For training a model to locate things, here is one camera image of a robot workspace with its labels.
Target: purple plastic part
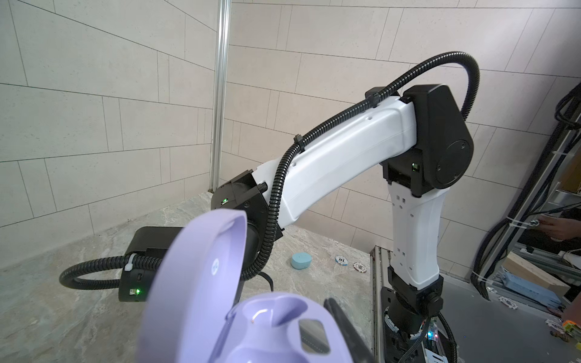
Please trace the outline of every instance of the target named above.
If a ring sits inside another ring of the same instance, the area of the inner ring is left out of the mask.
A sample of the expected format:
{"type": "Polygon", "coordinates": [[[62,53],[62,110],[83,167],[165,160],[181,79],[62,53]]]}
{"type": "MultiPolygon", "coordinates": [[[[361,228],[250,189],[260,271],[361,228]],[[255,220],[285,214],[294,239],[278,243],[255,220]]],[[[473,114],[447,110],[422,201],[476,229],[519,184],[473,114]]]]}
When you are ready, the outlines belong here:
{"type": "Polygon", "coordinates": [[[213,210],[180,232],[148,294],[137,361],[353,362],[333,317],[312,300],[266,293],[232,308],[245,243],[246,214],[238,210],[213,210]],[[329,353],[303,349],[301,319],[321,322],[329,353]]]}

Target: human hand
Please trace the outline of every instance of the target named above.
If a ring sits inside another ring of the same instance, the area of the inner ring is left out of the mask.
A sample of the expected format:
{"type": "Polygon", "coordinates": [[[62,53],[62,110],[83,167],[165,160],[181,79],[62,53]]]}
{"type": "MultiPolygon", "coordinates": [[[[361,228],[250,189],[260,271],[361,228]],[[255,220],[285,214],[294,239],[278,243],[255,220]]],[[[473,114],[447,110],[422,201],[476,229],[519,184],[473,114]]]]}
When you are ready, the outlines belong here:
{"type": "Polygon", "coordinates": [[[545,232],[549,237],[561,240],[581,237],[581,221],[569,218],[541,215],[538,229],[545,232]]]}

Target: marble table surface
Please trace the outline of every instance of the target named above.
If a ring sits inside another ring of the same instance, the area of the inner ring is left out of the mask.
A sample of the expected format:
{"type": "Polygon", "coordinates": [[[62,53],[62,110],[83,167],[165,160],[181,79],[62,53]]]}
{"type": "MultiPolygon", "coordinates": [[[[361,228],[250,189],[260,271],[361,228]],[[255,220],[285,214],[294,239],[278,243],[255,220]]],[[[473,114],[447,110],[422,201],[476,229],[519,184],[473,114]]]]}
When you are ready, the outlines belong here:
{"type": "MultiPolygon", "coordinates": [[[[55,249],[0,271],[0,361],[133,362],[143,303],[120,303],[117,290],[71,290],[58,283],[67,267],[87,260],[119,256],[143,226],[183,227],[209,211],[210,193],[151,212],[96,236],[55,249]]],[[[301,294],[320,304],[335,298],[372,347],[371,271],[355,271],[353,262],[370,267],[370,256],[305,229],[288,226],[275,242],[264,268],[275,291],[301,294]],[[307,269],[291,267],[291,255],[307,252],[307,269]],[[346,267],[335,256],[346,257],[346,267]]],[[[89,278],[112,278],[120,271],[89,278]]],[[[246,282],[242,300],[270,291],[262,277],[246,282]]]]}

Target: white poker chip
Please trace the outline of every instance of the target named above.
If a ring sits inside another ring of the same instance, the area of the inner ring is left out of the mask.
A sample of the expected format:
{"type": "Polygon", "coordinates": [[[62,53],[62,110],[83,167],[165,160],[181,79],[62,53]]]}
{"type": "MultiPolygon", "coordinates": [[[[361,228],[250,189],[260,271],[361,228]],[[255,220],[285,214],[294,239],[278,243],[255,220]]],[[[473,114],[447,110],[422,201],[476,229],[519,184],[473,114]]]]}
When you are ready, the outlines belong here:
{"type": "Polygon", "coordinates": [[[551,319],[547,319],[545,320],[545,323],[552,329],[556,330],[557,332],[563,334],[565,333],[565,329],[563,329],[562,325],[560,325],[558,322],[551,320],[551,319]]]}
{"type": "Polygon", "coordinates": [[[349,261],[347,261],[343,256],[335,256],[335,262],[341,266],[347,266],[349,264],[349,261]]]}
{"type": "Polygon", "coordinates": [[[359,271],[360,273],[364,274],[367,272],[367,267],[365,267],[364,264],[360,263],[360,262],[356,262],[353,264],[353,268],[357,271],[359,271]]]}
{"type": "Polygon", "coordinates": [[[503,303],[504,305],[508,306],[510,309],[513,309],[513,310],[518,309],[517,304],[514,301],[512,301],[511,299],[508,299],[508,298],[506,298],[504,296],[499,296],[498,297],[498,300],[501,303],[503,303]]]}

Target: tiled wall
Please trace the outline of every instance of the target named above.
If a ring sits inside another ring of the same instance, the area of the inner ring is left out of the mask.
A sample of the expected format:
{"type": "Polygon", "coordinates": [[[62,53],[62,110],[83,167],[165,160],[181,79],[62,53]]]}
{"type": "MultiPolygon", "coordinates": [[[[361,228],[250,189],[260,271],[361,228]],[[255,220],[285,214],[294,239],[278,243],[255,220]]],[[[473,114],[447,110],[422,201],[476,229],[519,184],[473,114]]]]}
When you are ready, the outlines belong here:
{"type": "MultiPolygon", "coordinates": [[[[468,118],[474,158],[446,197],[438,246],[441,269],[466,276],[552,132],[557,100],[579,82],[581,2],[249,2],[232,4],[222,179],[280,156],[295,134],[430,56],[458,50],[477,58],[481,84],[468,118]]],[[[447,66],[419,82],[448,84],[461,105],[467,77],[447,66]]],[[[391,208],[375,166],[297,224],[363,251],[391,249],[391,208]]]]}
{"type": "Polygon", "coordinates": [[[0,268],[208,189],[217,0],[0,0],[0,268]]]}

